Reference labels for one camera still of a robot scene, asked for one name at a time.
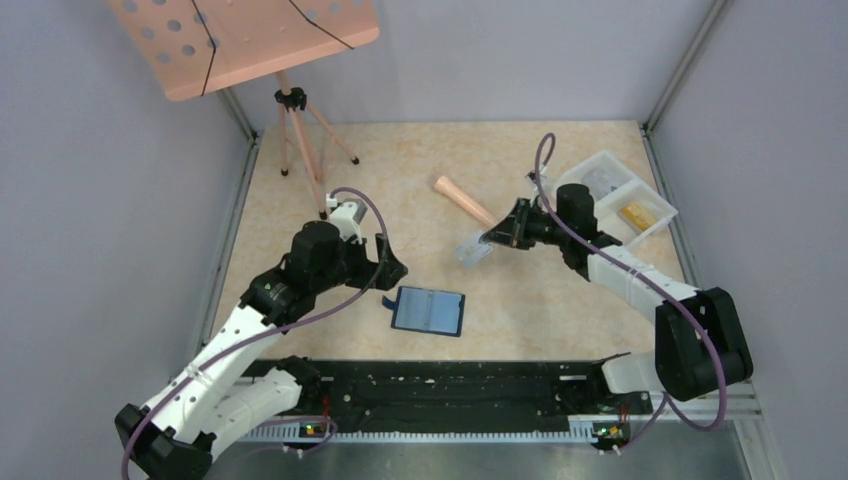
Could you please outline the white VIP card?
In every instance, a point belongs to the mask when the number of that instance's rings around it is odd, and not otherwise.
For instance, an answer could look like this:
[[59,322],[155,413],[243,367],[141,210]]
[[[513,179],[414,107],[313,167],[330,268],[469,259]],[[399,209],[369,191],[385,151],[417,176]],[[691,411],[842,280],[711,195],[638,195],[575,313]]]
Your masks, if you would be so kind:
[[454,249],[457,261],[464,268],[479,264],[493,251],[493,246],[484,239],[484,231],[477,231]]

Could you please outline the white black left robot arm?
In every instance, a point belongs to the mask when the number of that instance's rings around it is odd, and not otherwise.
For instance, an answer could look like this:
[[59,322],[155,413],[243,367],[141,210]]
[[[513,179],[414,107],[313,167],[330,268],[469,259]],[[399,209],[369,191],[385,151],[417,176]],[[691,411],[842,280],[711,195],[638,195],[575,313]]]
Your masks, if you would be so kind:
[[314,410],[321,388],[300,357],[241,393],[229,390],[289,331],[344,310],[369,290],[389,291],[407,275],[387,229],[374,239],[377,257],[371,260],[356,221],[304,224],[290,251],[249,283],[197,356],[152,398],[118,412],[121,477],[135,465],[151,479],[202,479],[225,450],[273,415]]

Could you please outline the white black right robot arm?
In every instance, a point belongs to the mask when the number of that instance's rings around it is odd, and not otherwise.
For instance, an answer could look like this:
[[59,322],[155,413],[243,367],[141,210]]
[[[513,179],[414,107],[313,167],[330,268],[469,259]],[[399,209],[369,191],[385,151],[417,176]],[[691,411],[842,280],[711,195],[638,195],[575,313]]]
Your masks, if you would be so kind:
[[571,270],[617,294],[653,325],[653,351],[616,356],[592,369],[586,397],[600,412],[614,411],[627,393],[664,391],[688,401],[753,374],[732,296],[719,287],[701,290],[675,281],[635,257],[599,229],[585,185],[558,187],[553,213],[541,199],[518,199],[481,240],[519,250],[555,246]]

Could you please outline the blue card holder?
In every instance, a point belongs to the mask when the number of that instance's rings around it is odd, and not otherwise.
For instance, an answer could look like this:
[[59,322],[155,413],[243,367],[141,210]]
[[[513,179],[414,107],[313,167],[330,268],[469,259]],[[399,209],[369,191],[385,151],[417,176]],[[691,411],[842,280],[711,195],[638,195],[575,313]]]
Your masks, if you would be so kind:
[[397,330],[460,337],[466,296],[457,292],[400,286],[396,297],[383,296],[381,304],[392,312]]

